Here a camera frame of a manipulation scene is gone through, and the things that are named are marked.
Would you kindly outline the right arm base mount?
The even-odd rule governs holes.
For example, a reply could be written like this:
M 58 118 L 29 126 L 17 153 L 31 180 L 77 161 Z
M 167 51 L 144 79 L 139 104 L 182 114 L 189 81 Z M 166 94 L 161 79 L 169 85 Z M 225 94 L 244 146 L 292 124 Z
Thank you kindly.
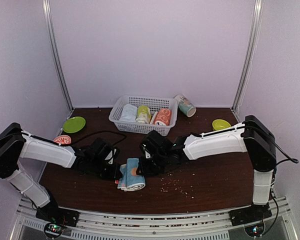
M 251 206 L 231 210 L 229 218 L 232 226 L 246 225 L 272 216 L 269 203 L 265 205 L 252 204 Z

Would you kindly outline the blue patterned towel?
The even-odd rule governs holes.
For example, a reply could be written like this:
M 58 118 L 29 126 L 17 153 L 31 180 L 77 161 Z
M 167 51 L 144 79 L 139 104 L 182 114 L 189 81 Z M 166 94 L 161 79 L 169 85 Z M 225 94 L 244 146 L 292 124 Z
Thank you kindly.
M 117 189 L 124 192 L 135 192 L 146 187 L 143 175 L 138 175 L 139 158 L 128 158 L 126 164 L 120 166 L 122 177 L 118 180 Z

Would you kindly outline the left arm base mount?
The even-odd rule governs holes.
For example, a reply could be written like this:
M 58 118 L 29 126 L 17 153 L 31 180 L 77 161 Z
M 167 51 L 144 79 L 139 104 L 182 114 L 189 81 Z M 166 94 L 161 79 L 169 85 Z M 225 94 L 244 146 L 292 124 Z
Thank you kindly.
M 38 219 L 60 226 L 77 226 L 80 213 L 76 210 L 60 208 L 54 198 L 50 197 L 49 202 L 43 207 L 38 207 L 34 203 L 32 203 L 32 206 L 36 210 L 35 217 Z

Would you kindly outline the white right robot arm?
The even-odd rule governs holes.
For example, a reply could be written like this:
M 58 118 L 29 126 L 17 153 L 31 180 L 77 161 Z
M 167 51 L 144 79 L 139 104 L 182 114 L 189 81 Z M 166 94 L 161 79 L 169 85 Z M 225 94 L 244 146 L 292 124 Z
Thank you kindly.
M 203 157 L 227 153 L 248 153 L 253 167 L 252 206 L 246 210 L 249 220 L 258 220 L 269 201 L 277 164 L 274 135 L 254 115 L 231 127 L 206 133 L 190 133 L 174 141 L 156 130 L 150 131 L 139 147 L 137 174 L 155 176 L 165 172 L 169 165 L 179 165 Z

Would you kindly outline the orange bunny towel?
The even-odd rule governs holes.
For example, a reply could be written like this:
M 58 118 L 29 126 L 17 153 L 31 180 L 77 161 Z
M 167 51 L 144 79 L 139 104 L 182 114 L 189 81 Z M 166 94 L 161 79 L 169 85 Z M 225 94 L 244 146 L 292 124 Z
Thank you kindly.
M 170 124 L 172 112 L 168 108 L 161 108 L 156 111 L 152 117 L 152 124 L 159 126 L 168 126 Z

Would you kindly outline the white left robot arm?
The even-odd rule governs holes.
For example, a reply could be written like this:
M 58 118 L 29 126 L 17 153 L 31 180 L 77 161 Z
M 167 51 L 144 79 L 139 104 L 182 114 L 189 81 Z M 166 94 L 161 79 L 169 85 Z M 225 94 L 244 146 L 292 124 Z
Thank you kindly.
M 29 132 L 13 122 L 0 133 L 0 178 L 10 182 L 21 194 L 42 208 L 51 222 L 62 218 L 62 211 L 53 203 L 46 188 L 33 180 L 20 164 L 20 159 L 32 159 L 63 168 L 94 174 L 105 180 L 122 177 L 120 165 L 115 162 L 118 148 L 98 137 L 91 145 L 78 148 L 60 144 Z

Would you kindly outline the white plastic basket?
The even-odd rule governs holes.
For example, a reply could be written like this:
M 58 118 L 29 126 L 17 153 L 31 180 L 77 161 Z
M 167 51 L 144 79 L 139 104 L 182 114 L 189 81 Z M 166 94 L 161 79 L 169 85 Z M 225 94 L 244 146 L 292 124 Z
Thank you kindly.
M 123 95 L 112 108 L 109 120 L 119 131 L 148 134 L 155 130 L 167 136 L 176 124 L 177 112 L 173 98 Z

